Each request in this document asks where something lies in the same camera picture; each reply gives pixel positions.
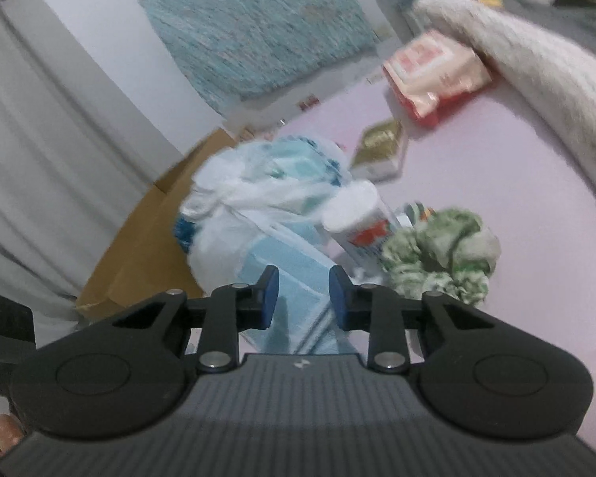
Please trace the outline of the person left hand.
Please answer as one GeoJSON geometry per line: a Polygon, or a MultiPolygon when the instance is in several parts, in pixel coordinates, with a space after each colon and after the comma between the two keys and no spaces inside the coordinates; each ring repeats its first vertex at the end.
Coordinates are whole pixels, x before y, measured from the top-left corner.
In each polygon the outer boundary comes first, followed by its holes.
{"type": "Polygon", "coordinates": [[[14,415],[0,414],[0,457],[18,445],[24,436],[23,427],[14,415]]]}

